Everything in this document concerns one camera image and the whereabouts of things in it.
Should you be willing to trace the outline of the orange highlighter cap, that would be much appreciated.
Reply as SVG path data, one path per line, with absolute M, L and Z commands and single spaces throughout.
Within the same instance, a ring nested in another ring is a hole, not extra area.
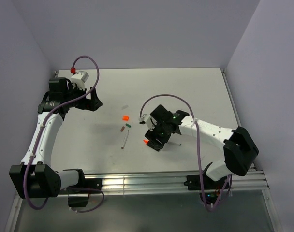
M 128 116 L 123 116 L 123 117 L 122 117 L 122 120 L 124 120 L 124 121 L 128 121 L 128 120 L 129 120 L 129 117 L 128 117 Z

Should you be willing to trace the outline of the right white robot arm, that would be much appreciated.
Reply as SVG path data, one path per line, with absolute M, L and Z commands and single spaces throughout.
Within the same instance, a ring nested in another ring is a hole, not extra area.
M 172 134 L 179 134 L 194 137 L 222 152 L 220 158 L 208 164 L 204 170 L 202 184 L 208 189 L 225 176 L 245 176 L 259 154 L 256 144 L 243 127 L 224 128 L 181 110 L 172 113 L 165 109 L 154 110 L 143 121 L 148 127 L 145 137 L 154 150 L 160 151 Z

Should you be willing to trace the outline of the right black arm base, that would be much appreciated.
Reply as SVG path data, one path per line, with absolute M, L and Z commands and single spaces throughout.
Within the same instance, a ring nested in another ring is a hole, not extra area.
M 227 177 L 221 178 L 219 181 L 213 181 L 208 176 L 203 174 L 203 184 L 205 189 L 205 198 L 207 204 L 215 203 L 219 194 L 220 190 L 222 189 L 223 185 Z M 200 184 L 200 176 L 199 175 L 188 175 L 186 176 L 186 181 L 183 183 L 184 186 L 188 188 L 188 191 L 201 191 L 201 184 Z

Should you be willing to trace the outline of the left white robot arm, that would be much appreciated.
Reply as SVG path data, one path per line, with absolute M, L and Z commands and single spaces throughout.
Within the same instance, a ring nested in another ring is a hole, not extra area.
M 38 106 L 37 126 L 30 146 L 19 165 L 10 168 L 10 178 L 21 198 L 50 198 L 69 187 L 75 193 L 86 189 L 82 169 L 66 169 L 56 172 L 51 168 L 51 155 L 57 133 L 71 108 L 96 111 L 102 106 L 96 90 L 90 98 L 85 96 L 86 72 L 78 72 L 70 78 L 51 78 L 49 91 Z

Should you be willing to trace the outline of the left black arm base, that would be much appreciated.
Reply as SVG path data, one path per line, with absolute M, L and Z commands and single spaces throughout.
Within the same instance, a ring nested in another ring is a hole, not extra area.
M 91 212 L 99 208 L 104 202 L 104 193 L 102 191 L 102 178 L 87 178 L 82 186 L 67 187 L 62 189 L 59 197 L 67 197 L 67 203 L 70 210 L 78 213 Z M 100 196 L 100 201 L 95 206 L 87 209 L 91 203 L 91 196 L 96 194 Z

